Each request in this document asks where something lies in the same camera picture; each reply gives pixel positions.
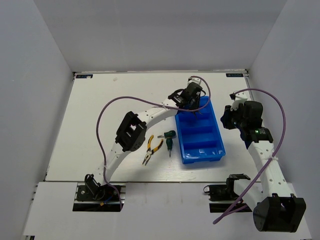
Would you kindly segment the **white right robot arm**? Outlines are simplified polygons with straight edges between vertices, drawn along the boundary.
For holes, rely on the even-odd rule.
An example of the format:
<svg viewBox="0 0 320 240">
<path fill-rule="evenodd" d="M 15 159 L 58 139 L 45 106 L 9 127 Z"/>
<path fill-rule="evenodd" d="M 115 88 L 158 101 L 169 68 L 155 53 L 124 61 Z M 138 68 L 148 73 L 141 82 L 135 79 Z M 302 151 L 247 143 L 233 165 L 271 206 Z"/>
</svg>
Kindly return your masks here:
<svg viewBox="0 0 320 240">
<path fill-rule="evenodd" d="M 295 233 L 306 211 L 306 202 L 296 197 L 273 155 L 275 147 L 268 128 L 262 126 L 263 106 L 257 101 L 235 100 L 227 105 L 221 117 L 223 127 L 238 129 L 240 138 L 251 155 L 259 173 L 261 189 L 244 174 L 230 176 L 226 195 L 243 200 L 252 210 L 253 222 L 260 232 Z"/>
</svg>

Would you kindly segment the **yellow black pliers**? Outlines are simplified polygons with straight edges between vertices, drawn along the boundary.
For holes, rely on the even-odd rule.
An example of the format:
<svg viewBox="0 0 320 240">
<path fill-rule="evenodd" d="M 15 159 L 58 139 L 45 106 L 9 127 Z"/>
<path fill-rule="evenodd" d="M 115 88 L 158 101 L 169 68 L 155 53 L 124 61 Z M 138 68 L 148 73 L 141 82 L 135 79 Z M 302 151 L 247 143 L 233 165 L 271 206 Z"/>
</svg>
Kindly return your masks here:
<svg viewBox="0 0 320 240">
<path fill-rule="evenodd" d="M 143 159 L 142 165 L 146 166 L 148 164 L 149 160 L 151 159 L 151 156 L 154 153 L 156 153 L 163 146 L 164 140 L 161 139 L 159 144 L 156 147 L 152 148 L 151 143 L 152 143 L 153 139 L 154 139 L 154 135 L 151 135 L 147 141 L 147 151 L 146 151 L 145 157 Z"/>
</svg>

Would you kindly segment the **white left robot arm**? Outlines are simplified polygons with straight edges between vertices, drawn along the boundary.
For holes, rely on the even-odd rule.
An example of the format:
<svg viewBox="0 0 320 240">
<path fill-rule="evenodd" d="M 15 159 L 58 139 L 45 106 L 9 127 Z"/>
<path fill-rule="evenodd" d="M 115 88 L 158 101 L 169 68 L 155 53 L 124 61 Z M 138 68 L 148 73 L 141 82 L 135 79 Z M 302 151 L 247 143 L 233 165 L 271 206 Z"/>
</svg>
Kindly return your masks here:
<svg viewBox="0 0 320 240">
<path fill-rule="evenodd" d="M 175 116 L 178 111 L 189 113 L 199 111 L 201 109 L 199 104 L 202 92 L 201 81 L 191 78 L 186 88 L 176 90 L 162 103 L 153 103 L 132 96 L 117 97 L 108 102 L 102 108 L 96 123 L 96 138 L 103 155 L 102 182 L 109 184 L 112 175 L 125 157 L 143 145 L 148 129 L 169 117 Z M 107 107 L 113 102 L 122 99 L 131 99 L 150 104 L 152 108 L 140 113 L 127 112 L 116 131 L 111 150 L 106 152 L 99 135 L 100 122 Z"/>
</svg>

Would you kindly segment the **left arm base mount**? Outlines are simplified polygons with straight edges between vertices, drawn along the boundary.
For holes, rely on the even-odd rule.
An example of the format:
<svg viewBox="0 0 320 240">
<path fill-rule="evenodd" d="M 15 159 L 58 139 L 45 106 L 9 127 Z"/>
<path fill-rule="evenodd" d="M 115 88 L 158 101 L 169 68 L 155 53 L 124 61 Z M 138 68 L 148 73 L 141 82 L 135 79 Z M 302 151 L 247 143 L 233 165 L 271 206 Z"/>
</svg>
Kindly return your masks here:
<svg viewBox="0 0 320 240">
<path fill-rule="evenodd" d="M 120 212 L 125 203 L 125 186 L 98 183 L 93 174 L 79 184 L 73 202 L 74 212 Z"/>
</svg>

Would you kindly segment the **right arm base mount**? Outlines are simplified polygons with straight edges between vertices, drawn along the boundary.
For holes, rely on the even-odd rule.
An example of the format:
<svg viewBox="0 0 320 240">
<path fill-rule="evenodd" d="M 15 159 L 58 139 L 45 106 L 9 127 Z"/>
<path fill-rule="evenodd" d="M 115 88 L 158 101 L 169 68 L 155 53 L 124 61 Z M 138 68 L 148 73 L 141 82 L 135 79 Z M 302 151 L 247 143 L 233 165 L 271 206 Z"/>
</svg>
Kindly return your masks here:
<svg viewBox="0 0 320 240">
<path fill-rule="evenodd" d="M 251 180 L 246 174 L 230 174 L 224 184 L 211 184 L 203 188 L 203 193 L 209 196 L 210 213 L 223 213 L 234 202 L 238 195 L 234 192 L 234 182 Z"/>
</svg>

